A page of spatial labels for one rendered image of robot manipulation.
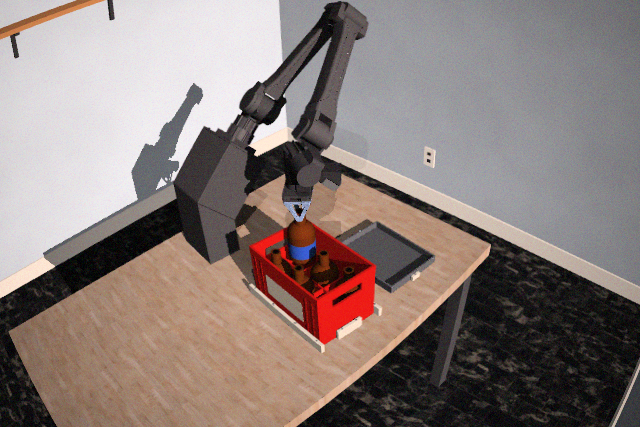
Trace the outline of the red crate with dividers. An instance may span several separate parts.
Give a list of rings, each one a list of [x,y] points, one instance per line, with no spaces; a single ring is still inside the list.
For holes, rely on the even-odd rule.
[[[339,279],[344,277],[343,269],[347,266],[355,269],[353,278],[336,288],[339,279],[324,288],[312,279],[315,293],[309,293],[269,261],[272,259],[271,253],[266,255],[266,248],[287,238],[287,231],[275,237],[262,250],[253,271],[257,289],[325,345],[336,338],[336,331],[341,327],[359,316],[363,321],[373,314],[376,265],[315,224],[313,226],[317,256],[311,263],[302,265],[304,274],[310,277],[311,265],[319,261],[319,251],[327,250],[329,260],[338,266]],[[360,290],[342,301],[337,298],[358,284]]]

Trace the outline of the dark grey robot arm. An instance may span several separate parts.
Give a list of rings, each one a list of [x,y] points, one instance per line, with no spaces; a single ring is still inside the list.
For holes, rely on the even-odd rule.
[[[243,95],[239,104],[242,113],[227,131],[216,130],[217,134],[255,154],[256,149],[249,145],[258,126],[271,125],[278,118],[287,102],[283,97],[285,91],[332,37],[314,93],[291,132],[296,141],[283,147],[284,166],[295,177],[296,192],[311,192],[317,182],[336,191],[342,183],[341,163],[324,163],[320,154],[334,140],[337,102],[352,48],[355,40],[365,37],[369,24],[366,16],[348,2],[328,3],[324,9],[317,24],[280,67],[263,83],[257,81]]]

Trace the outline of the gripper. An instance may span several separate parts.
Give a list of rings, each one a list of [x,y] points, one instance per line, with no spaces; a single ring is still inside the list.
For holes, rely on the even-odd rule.
[[[283,204],[286,208],[291,212],[296,221],[302,222],[303,218],[311,204],[311,197],[314,186],[312,186],[311,192],[296,192],[296,182],[295,177],[292,174],[291,170],[285,168],[285,185],[282,192],[282,200]],[[300,199],[299,199],[300,198]],[[291,204],[295,204],[295,209],[300,208],[299,205],[302,205],[302,213],[300,216],[297,215]]]

